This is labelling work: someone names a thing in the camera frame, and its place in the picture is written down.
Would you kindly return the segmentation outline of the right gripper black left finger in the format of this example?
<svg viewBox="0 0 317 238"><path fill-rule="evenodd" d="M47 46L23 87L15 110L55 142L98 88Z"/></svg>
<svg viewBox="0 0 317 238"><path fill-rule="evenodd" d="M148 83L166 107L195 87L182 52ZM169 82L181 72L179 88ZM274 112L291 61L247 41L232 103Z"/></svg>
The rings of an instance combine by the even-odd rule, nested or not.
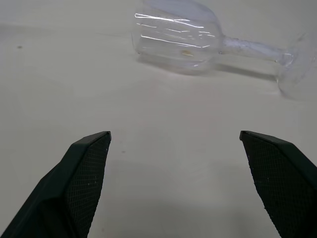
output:
<svg viewBox="0 0 317 238"><path fill-rule="evenodd" d="M3 238L86 238L103 187L111 133L74 142L35 186Z"/></svg>

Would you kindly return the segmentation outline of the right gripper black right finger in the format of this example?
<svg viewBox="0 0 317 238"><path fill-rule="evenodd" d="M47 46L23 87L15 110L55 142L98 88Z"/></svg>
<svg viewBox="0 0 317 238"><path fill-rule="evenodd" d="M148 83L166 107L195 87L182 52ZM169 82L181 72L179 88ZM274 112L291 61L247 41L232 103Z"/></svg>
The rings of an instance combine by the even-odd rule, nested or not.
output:
<svg viewBox="0 0 317 238"><path fill-rule="evenodd" d="M242 131L257 193L282 238L317 236L317 168L292 143Z"/></svg>

